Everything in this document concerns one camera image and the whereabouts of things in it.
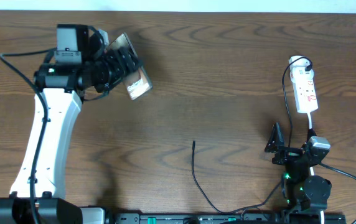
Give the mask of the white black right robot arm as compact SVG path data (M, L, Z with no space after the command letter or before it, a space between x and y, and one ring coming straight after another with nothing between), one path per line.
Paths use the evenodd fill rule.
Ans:
M265 152L273 153L272 163L285 167L282 185L288 207L281 212L283 223L324 223L321 214L327 209L332 184L329 180L313 174L311 169L320 164L330 152L326 138L316 136L313 129L307 141L300 147L284 145L280 126L275 123Z

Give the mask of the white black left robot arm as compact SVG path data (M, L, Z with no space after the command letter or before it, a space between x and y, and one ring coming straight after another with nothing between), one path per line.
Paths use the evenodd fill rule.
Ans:
M0 197L0 223L113 223L104 207L79 207L65 199L65 166L73 127L85 90L104 97L130 75L142 75L143 62L129 37L110 42L92 26L60 24L57 45L28 85L35 114L24 160L7 197Z

